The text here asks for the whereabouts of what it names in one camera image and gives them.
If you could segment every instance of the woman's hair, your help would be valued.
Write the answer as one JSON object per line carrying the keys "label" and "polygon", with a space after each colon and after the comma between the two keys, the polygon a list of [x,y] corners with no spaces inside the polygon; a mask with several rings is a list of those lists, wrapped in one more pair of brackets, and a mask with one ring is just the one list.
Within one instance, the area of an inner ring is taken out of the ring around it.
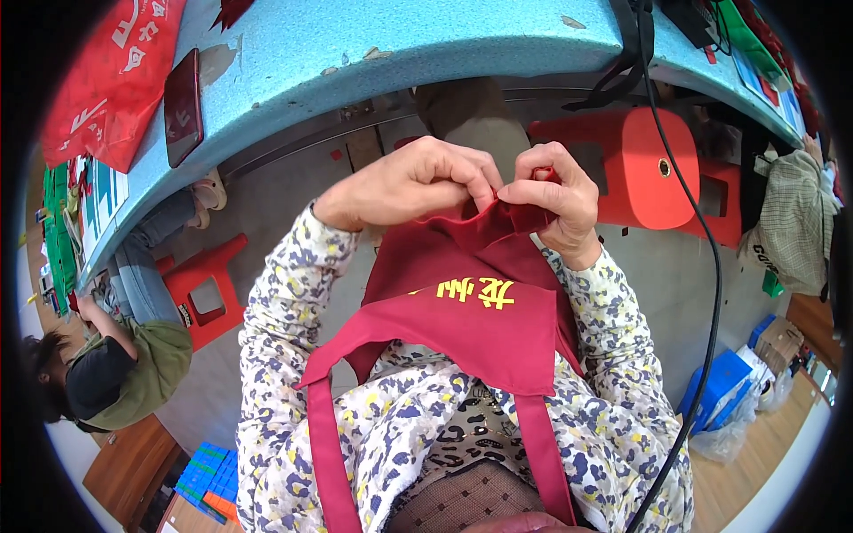
{"label": "woman's hair", "polygon": [[35,380],[36,387],[42,392],[42,419],[48,424],[58,422],[62,417],[75,420],[65,387],[54,380],[47,383],[41,383],[38,380],[40,374],[48,373],[47,367],[51,364],[53,357],[61,357],[62,350],[67,347],[68,337],[56,331],[47,332],[41,340],[31,335],[24,339],[22,352],[27,359],[26,367],[31,369],[30,375]]}

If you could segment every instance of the red plastic bag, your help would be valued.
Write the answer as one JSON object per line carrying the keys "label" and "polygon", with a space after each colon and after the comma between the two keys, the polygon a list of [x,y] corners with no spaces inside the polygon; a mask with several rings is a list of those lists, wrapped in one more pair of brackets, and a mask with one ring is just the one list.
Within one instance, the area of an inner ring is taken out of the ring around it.
{"label": "red plastic bag", "polygon": [[90,154],[125,174],[163,97],[186,0],[119,0],[56,96],[41,135],[54,168]]}

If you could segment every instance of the green jacket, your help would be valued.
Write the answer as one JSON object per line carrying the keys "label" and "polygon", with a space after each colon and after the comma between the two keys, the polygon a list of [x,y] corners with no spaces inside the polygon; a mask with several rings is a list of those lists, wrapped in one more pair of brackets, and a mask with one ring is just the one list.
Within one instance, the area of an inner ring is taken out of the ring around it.
{"label": "green jacket", "polygon": [[[166,403],[187,375],[193,357],[193,340],[184,326],[162,320],[138,324],[132,319],[120,319],[119,323],[133,338],[136,368],[127,375],[116,403],[88,420],[81,420],[108,431],[135,424]],[[69,366],[73,367],[82,356],[103,343],[99,333],[93,335]]]}

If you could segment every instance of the black shirt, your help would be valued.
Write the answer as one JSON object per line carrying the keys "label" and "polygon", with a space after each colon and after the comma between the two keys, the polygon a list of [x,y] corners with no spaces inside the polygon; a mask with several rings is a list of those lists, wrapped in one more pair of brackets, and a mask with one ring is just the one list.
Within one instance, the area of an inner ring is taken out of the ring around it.
{"label": "black shirt", "polygon": [[74,362],[65,377],[65,392],[77,418],[88,420],[116,403],[121,384],[134,368],[136,360],[112,337]]}

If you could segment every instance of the red phone case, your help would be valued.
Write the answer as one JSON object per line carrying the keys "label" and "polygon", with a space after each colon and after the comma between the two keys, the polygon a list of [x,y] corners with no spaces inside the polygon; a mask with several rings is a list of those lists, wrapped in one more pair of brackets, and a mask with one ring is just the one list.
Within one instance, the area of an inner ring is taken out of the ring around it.
{"label": "red phone case", "polygon": [[205,138],[201,124],[199,49],[193,48],[165,79],[165,150],[177,168]]}

